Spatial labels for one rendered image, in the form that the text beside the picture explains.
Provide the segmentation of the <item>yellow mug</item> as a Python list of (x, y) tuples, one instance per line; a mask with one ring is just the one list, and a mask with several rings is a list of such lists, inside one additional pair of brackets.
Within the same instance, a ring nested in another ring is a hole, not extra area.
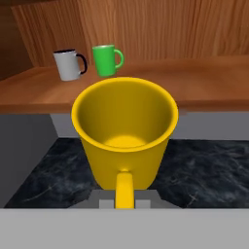
[(76, 98), (73, 126), (97, 184), (115, 192), (117, 209), (134, 208), (134, 192), (151, 186), (178, 118), (169, 92), (140, 78), (106, 79)]

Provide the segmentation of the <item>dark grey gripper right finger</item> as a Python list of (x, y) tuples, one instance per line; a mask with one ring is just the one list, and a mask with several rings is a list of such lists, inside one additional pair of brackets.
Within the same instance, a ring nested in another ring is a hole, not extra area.
[(176, 205), (162, 200), (156, 190), (144, 190), (136, 191), (135, 197), (135, 208), (136, 209), (165, 209), (165, 208), (176, 208)]

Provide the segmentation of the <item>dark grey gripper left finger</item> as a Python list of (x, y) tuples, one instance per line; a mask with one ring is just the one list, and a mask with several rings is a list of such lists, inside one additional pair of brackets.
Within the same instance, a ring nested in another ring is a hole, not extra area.
[(115, 192), (104, 190), (93, 190), (88, 199), (81, 201), (73, 208), (86, 209), (114, 209), (115, 208)]

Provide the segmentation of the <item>wooden cabinet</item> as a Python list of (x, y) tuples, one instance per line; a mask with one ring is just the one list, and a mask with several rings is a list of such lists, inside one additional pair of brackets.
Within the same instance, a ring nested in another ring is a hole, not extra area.
[[(0, 0), (0, 113), (69, 112), (105, 44), (186, 111), (249, 111), (249, 0)], [(53, 53), (71, 49), (88, 71), (63, 82)]]

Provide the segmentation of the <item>green mug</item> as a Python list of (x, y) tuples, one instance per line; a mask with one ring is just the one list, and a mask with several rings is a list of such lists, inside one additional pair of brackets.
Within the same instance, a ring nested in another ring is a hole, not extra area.
[[(125, 57), (114, 45), (101, 45), (92, 48), (93, 59), (97, 74), (100, 77), (110, 77), (116, 74), (125, 62)], [(120, 57), (120, 62), (116, 63), (115, 54)]]

